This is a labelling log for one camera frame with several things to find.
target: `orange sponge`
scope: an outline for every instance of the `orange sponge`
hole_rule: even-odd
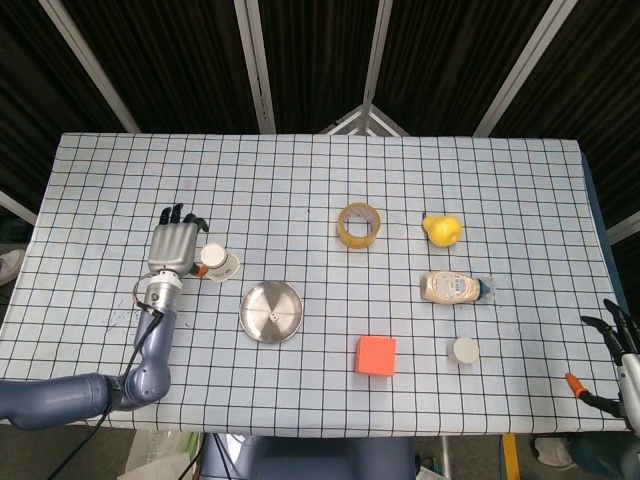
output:
[[[360,337],[356,354],[356,373],[391,377],[396,372],[396,339]]]

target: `white checkered tablecloth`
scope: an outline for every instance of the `white checkered tablecloth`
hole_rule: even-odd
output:
[[[619,429],[572,398],[571,370],[614,398],[614,369],[579,315],[614,298],[574,141],[278,135],[67,134],[0,333],[0,377],[117,375],[132,351],[130,291],[160,211],[210,219],[198,246],[243,263],[222,285],[187,278],[159,403],[114,426],[285,436]],[[376,242],[349,251],[340,210],[375,206]],[[422,213],[457,216],[455,246],[425,240]],[[487,304],[434,305],[420,278],[491,277]],[[300,292],[300,331],[280,345],[241,329],[245,292]],[[397,339],[397,373],[354,373],[361,335]],[[447,347],[475,337],[480,361]]]

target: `packing tape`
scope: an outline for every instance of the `packing tape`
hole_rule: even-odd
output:
[[[364,218],[371,227],[371,233],[366,237],[358,237],[347,231],[345,225],[350,217]],[[351,203],[344,207],[338,217],[338,236],[342,243],[350,248],[367,248],[373,243],[380,231],[380,214],[378,211],[367,203]]]

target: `bottle cap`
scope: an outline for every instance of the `bottle cap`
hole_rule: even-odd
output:
[[[480,349],[473,338],[458,338],[451,347],[451,359],[461,364],[471,364],[478,361]]]
[[[202,247],[200,259],[209,268],[216,268],[227,260],[227,251],[222,245],[210,243]]]

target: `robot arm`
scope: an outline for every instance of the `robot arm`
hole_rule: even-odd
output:
[[[567,373],[566,380],[576,398],[615,418],[624,418],[631,430],[640,433],[640,323],[610,300],[605,300],[604,306],[613,316],[615,329],[600,318],[583,316],[580,319],[596,328],[604,338],[616,364],[620,400],[591,394],[571,373]]]
[[[180,223],[182,204],[163,210],[153,232],[149,254],[151,281],[142,308],[135,338],[137,368],[119,377],[99,373],[74,375],[34,382],[0,380],[0,420],[9,420],[23,430],[64,425],[86,420],[112,410],[134,410],[157,402],[169,391],[169,352],[175,328],[180,279],[197,274],[194,264],[196,237],[209,231],[202,218],[188,214]]]

